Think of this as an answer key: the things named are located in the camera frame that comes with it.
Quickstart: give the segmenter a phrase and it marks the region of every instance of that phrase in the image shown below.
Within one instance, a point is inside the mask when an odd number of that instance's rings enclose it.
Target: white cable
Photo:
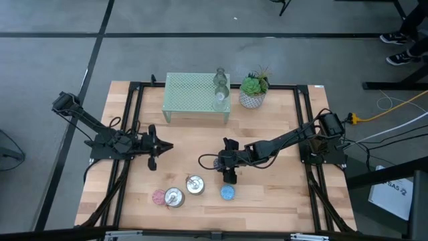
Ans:
[[[389,97],[387,94],[385,94],[382,90],[379,90],[383,95],[385,95],[385,97],[382,97],[382,98],[380,98],[380,99],[378,99],[377,100],[377,102],[376,102],[376,105],[377,105],[377,108],[379,108],[379,109],[381,109],[381,110],[389,110],[389,109],[391,109],[392,107],[393,107],[393,101],[392,100],[397,100],[397,101],[399,101],[399,102],[405,102],[404,100],[400,100],[400,99],[398,99],[398,98],[394,98],[394,97]],[[379,101],[381,101],[381,100],[383,100],[383,99],[388,99],[389,100],[389,107],[388,108],[382,108],[382,107],[380,107],[379,106]],[[420,108],[423,112],[427,112],[424,108],[422,108],[422,107],[420,107],[419,105],[417,105],[417,104],[415,104],[415,103],[412,103],[412,102],[409,102],[408,104],[412,104],[412,105],[414,105],[414,106],[416,106],[417,108]]]
[[[369,136],[369,137],[363,138],[363,139],[361,139],[361,140],[359,140],[359,141],[356,141],[356,142],[352,143],[351,145],[349,145],[349,146],[347,146],[347,147],[345,147],[345,148],[343,148],[343,149],[345,150],[345,149],[347,149],[347,148],[349,148],[349,147],[351,147],[351,146],[353,146],[353,145],[355,145],[355,144],[357,144],[357,143],[360,143],[360,142],[362,142],[362,141],[365,141],[365,140],[371,139],[371,138],[373,138],[373,137],[377,137],[377,136],[379,136],[379,135],[382,135],[382,134],[388,133],[388,132],[393,131],[393,130],[397,130],[397,129],[399,129],[399,128],[401,128],[401,127],[404,127],[404,126],[407,126],[407,125],[409,125],[409,124],[411,124],[411,123],[413,123],[413,122],[415,122],[415,121],[419,120],[420,118],[423,118],[423,117],[424,117],[424,116],[426,116],[427,114],[428,114],[428,112],[425,112],[425,113],[423,113],[421,116],[418,116],[418,117],[414,118],[413,120],[407,121],[406,123],[404,123],[404,124],[402,124],[402,125],[399,125],[399,126],[397,126],[397,127],[391,128],[391,129],[386,130],[386,131],[383,131],[383,132],[381,132],[381,133],[377,133],[377,134],[371,135],[371,136]]]

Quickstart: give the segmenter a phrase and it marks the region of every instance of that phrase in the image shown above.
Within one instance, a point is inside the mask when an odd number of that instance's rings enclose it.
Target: potted plant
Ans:
[[[244,107],[257,108],[263,103],[269,88],[266,70],[261,69],[260,73],[256,71],[249,73],[243,80],[239,101]]]

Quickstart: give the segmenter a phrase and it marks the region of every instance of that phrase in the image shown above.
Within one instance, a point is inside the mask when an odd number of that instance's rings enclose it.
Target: wooden table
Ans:
[[[107,125],[115,116],[122,116],[129,82],[113,82],[110,86],[102,122]],[[314,116],[328,107],[322,86],[309,86]],[[312,212],[304,165],[300,163],[298,146],[280,152],[268,169],[237,168],[238,183],[233,201],[221,199],[219,190],[223,176],[208,171],[197,163],[198,156],[217,154],[224,148],[223,137],[246,143],[270,140],[298,127],[294,95],[291,90],[269,90],[264,103],[250,110],[240,105],[239,90],[231,91],[231,114],[223,124],[222,114],[177,113],[166,123],[162,114],[164,88],[144,88],[139,120],[140,132],[155,124],[160,139],[174,143],[174,149],[157,160],[157,170],[147,167],[147,156],[131,162],[120,228],[167,230],[223,230],[263,232],[313,232]],[[301,96],[302,111],[306,113]],[[210,166],[212,158],[202,162]],[[87,220],[106,195],[112,161],[97,163],[88,173],[82,193],[76,224]],[[324,165],[328,196],[346,223],[356,229],[344,174],[334,165]],[[202,195],[191,195],[185,188],[188,175],[199,175],[205,183]],[[180,208],[166,208],[152,202],[156,189],[178,187],[186,200]],[[115,200],[110,207],[108,224],[112,223]],[[318,200],[323,229],[324,210]]]

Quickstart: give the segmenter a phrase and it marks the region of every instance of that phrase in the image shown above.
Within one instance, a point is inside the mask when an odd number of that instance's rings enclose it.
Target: bottle cap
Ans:
[[[156,190],[152,194],[152,200],[157,205],[165,205],[165,191],[164,190]]]
[[[235,197],[235,189],[231,185],[221,187],[220,195],[224,200],[232,200]]]

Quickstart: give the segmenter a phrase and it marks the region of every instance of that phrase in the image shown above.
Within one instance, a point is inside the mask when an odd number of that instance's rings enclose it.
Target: can lid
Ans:
[[[235,189],[231,185],[221,187],[220,195],[224,200],[232,200],[235,197]]]
[[[203,190],[203,180],[199,176],[191,176],[186,178],[187,191],[190,193],[200,193]]]
[[[172,187],[165,193],[165,203],[168,206],[178,206],[183,200],[183,193],[176,187]]]
[[[154,191],[152,200],[157,205],[165,205],[165,191],[161,189]]]

